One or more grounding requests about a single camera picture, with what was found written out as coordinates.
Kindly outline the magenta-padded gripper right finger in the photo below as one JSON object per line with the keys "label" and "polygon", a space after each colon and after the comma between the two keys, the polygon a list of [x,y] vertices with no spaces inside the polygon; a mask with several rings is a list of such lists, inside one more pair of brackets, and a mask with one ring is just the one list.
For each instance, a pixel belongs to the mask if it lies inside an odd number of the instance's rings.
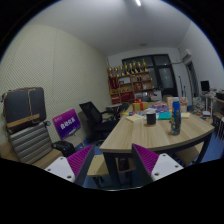
{"label": "magenta-padded gripper right finger", "polygon": [[156,154],[137,144],[132,145],[132,158],[143,186],[183,169],[168,154]]}

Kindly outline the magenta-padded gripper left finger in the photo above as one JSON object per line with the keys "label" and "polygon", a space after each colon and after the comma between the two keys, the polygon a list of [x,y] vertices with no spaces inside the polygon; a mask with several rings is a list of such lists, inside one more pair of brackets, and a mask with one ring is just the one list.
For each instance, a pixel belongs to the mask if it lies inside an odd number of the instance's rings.
{"label": "magenta-padded gripper left finger", "polygon": [[94,154],[94,146],[87,146],[69,157],[57,158],[46,168],[46,171],[82,186]]}

